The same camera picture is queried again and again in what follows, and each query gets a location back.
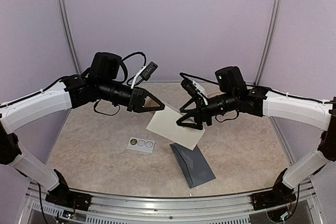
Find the dark blue envelope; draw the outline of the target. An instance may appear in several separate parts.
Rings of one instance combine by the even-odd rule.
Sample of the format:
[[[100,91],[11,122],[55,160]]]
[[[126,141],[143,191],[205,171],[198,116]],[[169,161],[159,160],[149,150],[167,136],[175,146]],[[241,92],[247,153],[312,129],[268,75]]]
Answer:
[[[193,150],[177,143],[171,144],[170,147],[190,189],[216,179],[197,145]]]

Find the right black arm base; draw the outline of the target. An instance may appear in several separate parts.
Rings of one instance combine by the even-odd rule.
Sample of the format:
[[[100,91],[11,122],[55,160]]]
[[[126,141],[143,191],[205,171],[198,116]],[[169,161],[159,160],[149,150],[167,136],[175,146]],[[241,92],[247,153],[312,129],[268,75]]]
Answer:
[[[254,210],[262,210],[275,206],[280,206],[290,201],[295,201],[296,195],[294,189],[290,189],[283,183],[283,176],[287,169],[285,168],[277,177],[271,190],[251,195],[251,201]]]

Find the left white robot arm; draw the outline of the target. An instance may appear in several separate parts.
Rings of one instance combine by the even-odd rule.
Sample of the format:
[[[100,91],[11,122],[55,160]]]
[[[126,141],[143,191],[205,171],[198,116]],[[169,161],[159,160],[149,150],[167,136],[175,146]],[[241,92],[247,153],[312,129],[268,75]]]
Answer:
[[[60,204],[73,201],[62,174],[49,170],[30,154],[18,140],[15,131],[50,114],[76,109],[101,100],[126,107],[127,111],[145,113],[165,108],[157,97],[136,83],[125,82],[128,70],[125,59],[109,52],[95,54],[91,66],[82,74],[60,77],[48,87],[17,100],[1,104],[1,164],[9,165],[35,180]]]

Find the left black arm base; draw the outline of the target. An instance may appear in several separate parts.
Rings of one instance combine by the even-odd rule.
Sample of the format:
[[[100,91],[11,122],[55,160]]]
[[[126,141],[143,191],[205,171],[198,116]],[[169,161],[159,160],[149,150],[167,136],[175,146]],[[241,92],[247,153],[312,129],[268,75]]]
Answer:
[[[88,211],[92,196],[70,190],[63,175],[56,169],[54,169],[54,172],[57,175],[59,185],[55,189],[48,191],[46,201],[73,210]]]

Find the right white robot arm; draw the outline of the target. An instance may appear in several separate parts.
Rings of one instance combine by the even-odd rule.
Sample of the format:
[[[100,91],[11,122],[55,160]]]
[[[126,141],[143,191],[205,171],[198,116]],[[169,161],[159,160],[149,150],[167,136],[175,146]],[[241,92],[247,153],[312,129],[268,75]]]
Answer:
[[[208,98],[197,84],[195,76],[180,73],[181,86],[190,99],[180,108],[183,114],[178,126],[202,130],[212,125],[212,120],[234,111],[237,115],[247,113],[258,117],[276,117],[301,122],[322,131],[321,142],[316,150],[302,157],[279,175],[269,201],[281,204],[303,180],[319,171],[327,163],[335,161],[335,100],[317,100],[283,93],[269,87],[250,86],[243,79],[237,66],[219,69],[214,82],[220,95]]]

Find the cream letter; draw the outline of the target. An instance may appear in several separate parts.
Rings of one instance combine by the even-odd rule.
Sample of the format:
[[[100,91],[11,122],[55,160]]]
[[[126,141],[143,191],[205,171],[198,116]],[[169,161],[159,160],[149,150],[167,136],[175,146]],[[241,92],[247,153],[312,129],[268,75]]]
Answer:
[[[164,104],[164,110],[154,113],[146,129],[189,150],[193,150],[204,135],[205,130],[178,126],[176,121],[182,115],[169,104]]]

